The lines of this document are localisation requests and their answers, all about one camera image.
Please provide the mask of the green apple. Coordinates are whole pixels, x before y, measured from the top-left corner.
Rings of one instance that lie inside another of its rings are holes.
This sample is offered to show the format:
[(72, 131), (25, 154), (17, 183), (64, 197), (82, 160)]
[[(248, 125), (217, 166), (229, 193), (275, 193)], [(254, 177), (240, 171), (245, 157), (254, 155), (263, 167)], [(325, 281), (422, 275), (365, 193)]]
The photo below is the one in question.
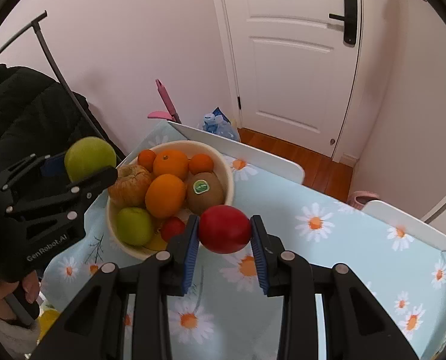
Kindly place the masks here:
[(103, 139), (87, 136), (74, 143), (64, 156), (69, 180), (80, 182), (100, 172), (104, 167), (116, 166), (116, 153)]
[(150, 214), (139, 207), (126, 207), (116, 218), (117, 236), (120, 241), (132, 246), (144, 246), (154, 236)]

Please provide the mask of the brownish old apple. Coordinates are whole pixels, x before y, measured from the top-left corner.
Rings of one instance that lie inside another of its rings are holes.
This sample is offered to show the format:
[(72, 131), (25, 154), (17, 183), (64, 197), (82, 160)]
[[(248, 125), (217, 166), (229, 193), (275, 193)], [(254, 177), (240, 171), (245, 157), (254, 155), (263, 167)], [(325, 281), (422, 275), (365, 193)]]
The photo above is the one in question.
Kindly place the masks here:
[(119, 208), (143, 207), (153, 176), (143, 166), (129, 164), (118, 169), (118, 178), (108, 188), (111, 201)]

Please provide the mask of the small tangerine edge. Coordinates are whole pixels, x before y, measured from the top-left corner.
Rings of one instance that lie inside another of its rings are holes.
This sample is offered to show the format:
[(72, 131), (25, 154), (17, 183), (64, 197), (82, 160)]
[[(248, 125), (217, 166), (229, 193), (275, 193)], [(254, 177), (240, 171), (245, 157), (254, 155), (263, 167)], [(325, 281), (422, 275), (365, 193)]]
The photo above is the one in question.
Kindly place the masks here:
[(153, 172), (156, 153), (153, 150), (142, 150), (137, 156), (137, 164), (144, 167), (148, 172)]

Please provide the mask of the large orange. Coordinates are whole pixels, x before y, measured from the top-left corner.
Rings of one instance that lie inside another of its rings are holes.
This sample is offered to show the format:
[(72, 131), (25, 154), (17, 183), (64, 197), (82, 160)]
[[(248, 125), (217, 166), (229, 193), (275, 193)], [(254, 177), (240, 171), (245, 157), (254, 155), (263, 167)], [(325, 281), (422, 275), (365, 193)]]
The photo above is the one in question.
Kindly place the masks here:
[(175, 175), (156, 177), (145, 194), (145, 207), (156, 219), (176, 215), (185, 200), (185, 183)]

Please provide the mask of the small tangerine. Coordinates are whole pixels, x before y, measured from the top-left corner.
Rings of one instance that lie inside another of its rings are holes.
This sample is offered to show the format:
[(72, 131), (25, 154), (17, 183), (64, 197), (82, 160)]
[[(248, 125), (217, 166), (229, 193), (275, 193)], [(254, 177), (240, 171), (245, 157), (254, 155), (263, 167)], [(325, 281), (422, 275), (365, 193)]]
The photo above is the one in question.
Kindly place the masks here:
[(189, 173), (188, 157), (180, 150), (163, 150), (155, 157), (153, 172), (155, 176), (171, 174), (185, 180)]
[(193, 175), (204, 172), (213, 172), (213, 159), (208, 154), (196, 154), (189, 161), (189, 170)]

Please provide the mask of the red cherry tomato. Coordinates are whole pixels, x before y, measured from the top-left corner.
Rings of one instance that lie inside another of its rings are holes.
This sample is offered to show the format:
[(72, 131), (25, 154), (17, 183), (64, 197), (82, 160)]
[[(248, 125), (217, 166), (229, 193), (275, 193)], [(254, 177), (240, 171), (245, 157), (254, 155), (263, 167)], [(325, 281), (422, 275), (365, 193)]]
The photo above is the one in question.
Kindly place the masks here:
[(178, 217), (172, 216), (164, 220), (160, 228), (160, 234), (165, 242), (170, 242), (174, 236), (185, 232), (185, 223)]
[(199, 241), (213, 253), (238, 252), (250, 242), (250, 238), (250, 219), (233, 206), (215, 205), (200, 216)]

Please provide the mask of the brown kiwi with sticker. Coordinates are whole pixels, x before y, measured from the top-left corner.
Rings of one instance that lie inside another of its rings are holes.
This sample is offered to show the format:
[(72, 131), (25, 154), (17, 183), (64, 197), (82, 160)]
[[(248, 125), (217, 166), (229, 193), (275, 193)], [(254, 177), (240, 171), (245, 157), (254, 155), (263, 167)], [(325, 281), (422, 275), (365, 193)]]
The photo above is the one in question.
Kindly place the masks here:
[(186, 201), (193, 213), (200, 215), (210, 207), (222, 205), (224, 200), (224, 189), (214, 173), (202, 172), (189, 178)]

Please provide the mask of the black hanging jacket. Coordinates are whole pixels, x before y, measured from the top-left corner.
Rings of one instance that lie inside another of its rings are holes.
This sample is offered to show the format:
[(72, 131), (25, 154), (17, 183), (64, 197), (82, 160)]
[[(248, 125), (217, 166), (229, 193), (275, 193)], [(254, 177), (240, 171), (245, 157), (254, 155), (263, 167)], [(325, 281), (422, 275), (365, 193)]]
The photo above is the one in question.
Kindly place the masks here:
[(55, 164), (24, 175), (13, 186), (15, 193), (38, 199), (70, 188), (66, 150), (82, 138), (104, 135), (84, 96), (67, 93), (31, 68), (0, 65), (0, 172), (30, 155), (57, 157)]

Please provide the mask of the black clothes rack pole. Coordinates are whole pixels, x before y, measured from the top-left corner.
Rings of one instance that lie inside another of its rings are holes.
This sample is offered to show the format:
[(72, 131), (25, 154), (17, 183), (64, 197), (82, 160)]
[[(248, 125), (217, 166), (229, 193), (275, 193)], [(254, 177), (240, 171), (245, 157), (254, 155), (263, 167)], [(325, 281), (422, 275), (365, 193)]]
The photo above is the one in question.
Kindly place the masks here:
[(44, 11), (42, 14), (36, 16), (29, 24), (26, 24), (24, 27), (22, 27), (20, 30), (18, 30), (18, 32), (15, 33), (15, 35), (12, 35), (12, 37), (9, 38), (9, 40), (0, 48), (0, 54), (2, 52), (4, 52), (21, 35), (24, 35), (24, 33), (26, 33), (27, 30), (33, 29), (33, 31), (34, 31), (34, 33), (35, 33), (35, 35), (37, 37), (37, 40), (38, 40), (38, 42), (39, 42), (39, 44), (41, 46), (41, 49), (42, 49), (42, 51), (44, 53), (44, 56), (46, 57), (46, 59), (48, 61), (48, 64), (51, 67), (53, 73), (57, 77), (58, 82), (65, 89), (66, 93), (72, 99), (72, 101), (74, 102), (74, 104), (78, 108), (80, 114), (88, 122), (89, 126), (92, 128), (92, 130), (94, 131), (96, 136), (99, 137), (100, 139), (105, 140), (105, 137), (102, 135), (102, 132), (100, 131), (100, 129), (97, 127), (97, 125), (95, 125), (93, 120), (90, 118), (88, 112), (81, 105), (80, 101), (74, 95), (74, 93), (71, 90), (70, 86), (66, 82), (66, 80), (65, 80), (61, 70), (57, 66), (57, 63), (56, 63), (56, 61), (55, 61), (55, 59), (54, 59), (54, 57), (53, 57), (53, 55), (52, 55), (52, 53), (51, 53), (51, 51), (49, 49), (49, 46), (48, 46), (47, 42), (44, 39), (44, 36), (43, 36), (43, 33), (42, 33), (42, 29), (41, 29), (41, 26), (40, 26), (40, 22), (42, 20), (44, 20), (47, 16), (48, 16), (48, 12)]

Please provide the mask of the pink slipper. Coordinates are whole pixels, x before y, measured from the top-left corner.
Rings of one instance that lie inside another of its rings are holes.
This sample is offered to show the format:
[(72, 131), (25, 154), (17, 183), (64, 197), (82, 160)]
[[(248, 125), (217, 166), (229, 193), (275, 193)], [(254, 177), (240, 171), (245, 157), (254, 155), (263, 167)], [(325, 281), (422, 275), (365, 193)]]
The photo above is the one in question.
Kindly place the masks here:
[(376, 193), (369, 191), (355, 191), (348, 196), (347, 204), (361, 211), (367, 203), (378, 199), (379, 196)]

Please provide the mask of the daisy print tablecloth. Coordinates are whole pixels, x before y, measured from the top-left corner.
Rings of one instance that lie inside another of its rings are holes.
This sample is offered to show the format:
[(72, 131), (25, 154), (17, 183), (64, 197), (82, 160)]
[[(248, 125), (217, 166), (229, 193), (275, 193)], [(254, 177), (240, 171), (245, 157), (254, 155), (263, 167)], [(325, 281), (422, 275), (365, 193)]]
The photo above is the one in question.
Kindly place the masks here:
[[(186, 140), (162, 122), (125, 143), (125, 158)], [(310, 263), (347, 264), (420, 359), (445, 347), (446, 251), (246, 160), (224, 159), (233, 174), (236, 208), (260, 215), (269, 233)], [(176, 359), (276, 357), (282, 301), (264, 296), (250, 247), (230, 255), (200, 250), (189, 293), (171, 298), (168, 309)]]

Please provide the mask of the cream cartoon bowl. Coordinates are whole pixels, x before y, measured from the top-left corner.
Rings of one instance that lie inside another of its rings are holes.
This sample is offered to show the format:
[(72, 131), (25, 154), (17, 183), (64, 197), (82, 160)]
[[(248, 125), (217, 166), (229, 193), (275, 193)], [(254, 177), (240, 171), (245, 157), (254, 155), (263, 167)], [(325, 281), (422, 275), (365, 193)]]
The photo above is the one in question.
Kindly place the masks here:
[[(210, 147), (207, 144), (197, 141), (168, 141), (161, 145), (156, 145), (152, 150), (158, 154), (164, 150), (180, 149), (189, 157), (198, 153), (208, 155), (214, 161), (214, 172), (216, 177), (222, 184), (222, 189), (224, 191), (224, 204), (232, 205), (234, 196), (234, 182), (233, 174), (230, 165), (226, 163), (224, 156), (219, 153), (216, 149)], [(144, 260), (148, 258), (151, 254), (155, 254), (160, 250), (164, 250), (167, 243), (159, 235), (159, 230), (156, 231), (155, 237), (149, 243), (149, 246), (132, 246), (130, 244), (125, 244), (122, 242), (117, 235), (117, 213), (120, 212), (120, 208), (111, 200), (109, 197), (107, 199), (107, 204), (105, 207), (105, 217), (107, 226), (109, 228), (109, 233), (111, 234), (111, 242), (117, 248), (125, 252), (126, 254)]]

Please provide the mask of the blue water bottle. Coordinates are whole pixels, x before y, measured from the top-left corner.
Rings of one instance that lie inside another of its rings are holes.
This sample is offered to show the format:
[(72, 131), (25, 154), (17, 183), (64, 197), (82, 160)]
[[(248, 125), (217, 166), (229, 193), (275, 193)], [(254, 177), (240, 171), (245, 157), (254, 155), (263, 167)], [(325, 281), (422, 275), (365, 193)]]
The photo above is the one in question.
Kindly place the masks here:
[(201, 129), (206, 133), (212, 133), (233, 141), (240, 141), (238, 130), (233, 127), (229, 119), (218, 107), (212, 113), (203, 116)]

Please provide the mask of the white panel door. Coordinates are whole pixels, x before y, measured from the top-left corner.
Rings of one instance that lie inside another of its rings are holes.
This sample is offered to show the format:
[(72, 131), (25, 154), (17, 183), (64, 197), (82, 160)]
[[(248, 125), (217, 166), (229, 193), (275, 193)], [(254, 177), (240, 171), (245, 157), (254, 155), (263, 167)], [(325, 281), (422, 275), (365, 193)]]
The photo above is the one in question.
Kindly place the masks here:
[(356, 73), (343, 41), (343, 0), (218, 0), (223, 8), (241, 125), (332, 156)]

